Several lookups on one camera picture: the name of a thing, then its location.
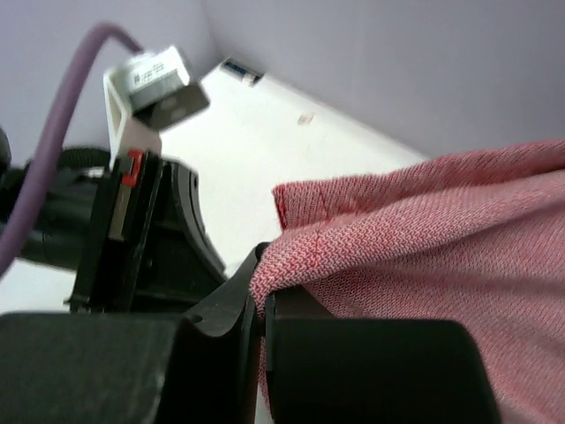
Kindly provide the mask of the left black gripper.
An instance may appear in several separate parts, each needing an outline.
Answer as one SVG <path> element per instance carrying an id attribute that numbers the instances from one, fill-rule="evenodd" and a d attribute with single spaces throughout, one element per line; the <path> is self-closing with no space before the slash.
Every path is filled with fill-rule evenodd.
<path id="1" fill-rule="evenodd" d="M 114 169 L 94 152 L 64 158 L 19 258 L 74 272 L 67 300 L 73 312 L 128 312 L 131 304 L 135 312 L 183 312 L 225 281 L 201 215 L 195 170 L 160 165 L 139 270 L 134 251 L 145 153 L 129 149 Z"/>

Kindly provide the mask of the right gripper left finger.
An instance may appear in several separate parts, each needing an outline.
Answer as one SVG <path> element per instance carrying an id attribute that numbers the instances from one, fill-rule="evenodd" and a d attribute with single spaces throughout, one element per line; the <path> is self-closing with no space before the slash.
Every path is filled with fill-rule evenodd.
<path id="1" fill-rule="evenodd" d="M 264 249 L 182 314 L 4 315 L 2 422 L 254 422 Z"/>

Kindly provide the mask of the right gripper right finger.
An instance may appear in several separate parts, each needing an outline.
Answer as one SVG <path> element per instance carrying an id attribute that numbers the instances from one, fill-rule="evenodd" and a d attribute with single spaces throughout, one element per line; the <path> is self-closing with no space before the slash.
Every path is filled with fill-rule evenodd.
<path id="1" fill-rule="evenodd" d="M 277 423 L 498 423 L 478 347 L 459 323 L 336 318 L 303 287 L 265 304 Z"/>

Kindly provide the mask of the red pink patterned pillowcase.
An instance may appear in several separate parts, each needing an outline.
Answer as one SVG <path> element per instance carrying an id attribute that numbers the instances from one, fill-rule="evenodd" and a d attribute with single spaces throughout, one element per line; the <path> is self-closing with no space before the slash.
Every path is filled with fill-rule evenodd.
<path id="1" fill-rule="evenodd" d="M 444 318 L 478 344 L 506 423 L 564 420 L 564 144 L 278 185 L 258 307 L 303 285 L 348 318 Z"/>

